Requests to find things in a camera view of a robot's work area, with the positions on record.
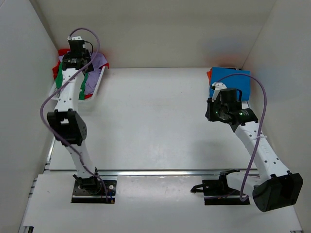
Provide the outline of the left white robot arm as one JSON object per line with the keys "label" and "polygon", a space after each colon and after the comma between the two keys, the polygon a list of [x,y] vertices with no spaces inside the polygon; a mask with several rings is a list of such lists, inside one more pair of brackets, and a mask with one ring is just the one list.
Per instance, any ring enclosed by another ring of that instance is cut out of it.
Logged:
{"label": "left white robot arm", "polygon": [[69,39],[69,46],[70,51],[62,59],[62,84],[69,84],[60,91],[56,107],[54,111],[47,113],[47,120],[50,127],[68,142],[61,144],[71,155],[76,167],[76,184],[81,189],[95,194],[101,190],[102,181],[96,177],[97,169],[86,149],[87,127],[77,111],[81,84],[85,76],[80,72],[73,77],[80,68],[91,61],[91,58],[85,41],[80,36]]}

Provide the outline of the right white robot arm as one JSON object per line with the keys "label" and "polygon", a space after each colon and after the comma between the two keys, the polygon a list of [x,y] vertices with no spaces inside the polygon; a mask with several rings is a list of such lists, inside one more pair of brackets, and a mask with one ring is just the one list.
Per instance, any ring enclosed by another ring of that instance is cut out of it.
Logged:
{"label": "right white robot arm", "polygon": [[247,176],[236,170],[221,172],[216,188],[223,194],[233,190],[254,200],[262,212],[295,205],[303,185],[299,173],[291,173],[280,161],[265,135],[259,120],[250,108],[242,106],[242,91],[227,88],[222,83],[213,87],[207,100],[206,118],[228,124],[242,141],[255,164],[259,176]]}

